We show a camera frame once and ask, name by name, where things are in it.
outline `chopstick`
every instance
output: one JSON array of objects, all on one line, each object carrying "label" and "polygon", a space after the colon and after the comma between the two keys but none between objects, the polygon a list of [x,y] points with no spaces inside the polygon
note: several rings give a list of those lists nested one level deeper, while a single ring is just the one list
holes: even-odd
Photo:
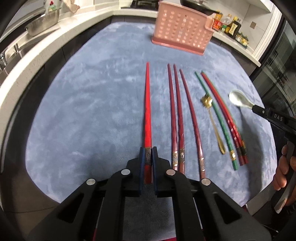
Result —
[{"label": "chopstick", "polygon": [[149,77],[149,62],[146,63],[146,84],[145,84],[145,171],[144,183],[152,183],[152,168],[151,168],[151,103],[150,103],[150,77]]},{"label": "chopstick", "polygon": [[203,152],[202,152],[202,144],[201,144],[201,139],[200,139],[200,133],[198,130],[198,125],[197,125],[197,120],[196,120],[196,115],[194,112],[194,107],[192,104],[192,100],[190,97],[190,93],[186,84],[186,80],[185,77],[183,75],[182,70],[180,69],[180,74],[182,77],[182,81],[184,84],[184,88],[185,88],[185,92],[187,95],[187,100],[188,100],[188,104],[189,104],[189,108],[190,108],[190,113],[191,113],[191,118],[192,118],[192,122],[193,122],[193,128],[194,128],[194,134],[195,134],[195,141],[196,141],[196,147],[197,147],[197,156],[198,156],[198,164],[199,164],[199,173],[200,173],[200,180],[205,178],[205,159],[203,156]]},{"label": "chopstick", "polygon": [[[204,91],[210,96],[210,92],[209,90],[206,88],[206,86],[204,85],[202,79],[199,77],[199,75],[197,74],[197,72],[195,72],[195,75],[196,77],[198,78],[201,86],[203,87]],[[214,111],[216,113],[216,116],[219,120],[219,123],[220,123],[220,126],[222,128],[222,132],[224,134],[224,137],[225,137],[225,140],[226,140],[226,143],[227,143],[227,147],[228,147],[228,151],[229,151],[229,154],[230,154],[230,159],[231,159],[231,162],[232,162],[232,166],[233,166],[233,169],[236,171],[238,169],[237,167],[237,161],[236,161],[236,156],[235,156],[235,153],[233,151],[233,146],[232,146],[232,143],[231,143],[231,140],[230,140],[230,137],[228,135],[228,132],[226,130],[226,126],[223,122],[223,119],[222,119],[222,116],[218,110],[218,107],[216,105],[216,103],[212,102],[212,106],[214,108]]]},{"label": "chopstick", "polygon": [[170,87],[170,118],[172,128],[172,169],[178,171],[178,144],[177,144],[177,124],[176,124],[176,111],[174,90],[172,82],[172,74],[170,71],[170,64],[168,64],[168,82]]},{"label": "chopstick", "polygon": [[176,94],[177,94],[177,108],[178,108],[178,135],[179,135],[179,172],[185,173],[185,143],[184,143],[184,126],[183,126],[183,114],[180,95],[180,86],[178,80],[178,73],[176,65],[174,64],[174,74],[176,82]]},{"label": "chopstick", "polygon": [[207,75],[202,71],[201,72],[202,77],[204,78],[205,82],[207,83],[207,85],[209,86],[211,92],[213,93],[214,97],[216,98],[216,101],[218,103],[218,105],[220,106],[220,109],[224,115],[224,118],[227,121],[227,124],[229,126],[233,141],[234,141],[234,145],[236,147],[237,150],[237,154],[239,156],[239,164],[241,166],[245,165],[248,163],[247,160],[247,156],[246,155],[242,155],[242,140],[241,137],[238,133],[237,127],[234,124],[234,121],[229,113],[229,111],[227,110],[222,98],[220,97],[219,93],[217,92],[216,88],[213,86],[212,82],[209,80],[209,78],[207,77]]}]

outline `condiment bottle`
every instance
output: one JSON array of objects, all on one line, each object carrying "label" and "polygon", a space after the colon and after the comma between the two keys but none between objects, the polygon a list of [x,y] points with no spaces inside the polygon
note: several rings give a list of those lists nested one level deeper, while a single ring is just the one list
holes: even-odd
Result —
[{"label": "condiment bottle", "polygon": [[52,11],[55,11],[57,8],[56,6],[54,5],[54,2],[51,1],[50,4],[49,4],[49,7],[48,7],[48,12],[52,12]]},{"label": "condiment bottle", "polygon": [[222,22],[222,28],[221,31],[225,32],[225,29],[227,28],[227,25],[230,23],[231,21],[231,14],[228,14],[226,17],[222,18],[221,22]]},{"label": "condiment bottle", "polygon": [[233,21],[233,23],[231,24],[230,30],[228,31],[228,35],[235,39],[237,33],[239,32],[239,29],[241,28],[241,24],[240,24],[240,19],[238,18],[237,20]]},{"label": "condiment bottle", "polygon": [[229,32],[230,28],[232,27],[233,22],[236,21],[237,19],[238,19],[238,17],[235,16],[235,17],[233,18],[232,22],[231,22],[230,24],[227,25],[227,28],[225,29],[225,33],[226,33],[226,34]]},{"label": "condiment bottle", "polygon": [[223,13],[216,13],[216,16],[215,16],[215,20],[218,20],[218,21],[220,21],[221,20],[221,18],[222,18],[222,16],[223,16]]}]

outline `dish soap bottle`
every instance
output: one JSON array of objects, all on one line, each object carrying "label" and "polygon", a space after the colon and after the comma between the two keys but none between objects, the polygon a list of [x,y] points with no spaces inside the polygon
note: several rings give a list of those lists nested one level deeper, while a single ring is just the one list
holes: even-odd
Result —
[{"label": "dish soap bottle", "polygon": [[48,12],[52,12],[52,11],[55,11],[57,8],[56,6],[54,5],[54,2],[51,1],[50,4],[49,4],[49,7],[48,7]]},{"label": "dish soap bottle", "polygon": [[231,18],[232,18],[231,14],[228,14],[226,17],[222,18],[222,21],[221,21],[222,22],[222,29],[221,29],[222,32],[225,32],[225,29],[227,28],[227,25],[230,23]]},{"label": "dish soap bottle", "polygon": [[234,21],[236,21],[238,19],[238,17],[234,17],[232,22],[230,24],[227,25],[226,29],[225,29],[225,33],[228,34],[230,28],[232,27],[232,24]]},{"label": "dish soap bottle", "polygon": [[237,33],[239,32],[239,29],[241,28],[240,24],[240,19],[238,18],[237,20],[233,21],[230,30],[228,31],[228,35],[232,38],[235,39]]}]

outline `glass cabinet door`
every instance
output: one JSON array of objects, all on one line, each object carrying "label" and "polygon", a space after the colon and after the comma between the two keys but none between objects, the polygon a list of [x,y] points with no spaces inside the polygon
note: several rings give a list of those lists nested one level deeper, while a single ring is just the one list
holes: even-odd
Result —
[{"label": "glass cabinet door", "polygon": [[296,35],[288,22],[275,50],[254,79],[265,107],[296,115]]}]

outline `pink plastic basket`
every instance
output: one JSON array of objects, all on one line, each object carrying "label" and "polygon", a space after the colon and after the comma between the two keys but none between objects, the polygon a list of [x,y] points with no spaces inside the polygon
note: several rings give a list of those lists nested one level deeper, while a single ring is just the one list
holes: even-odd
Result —
[{"label": "pink plastic basket", "polygon": [[203,55],[214,33],[213,22],[212,17],[194,9],[161,2],[152,43]]}]

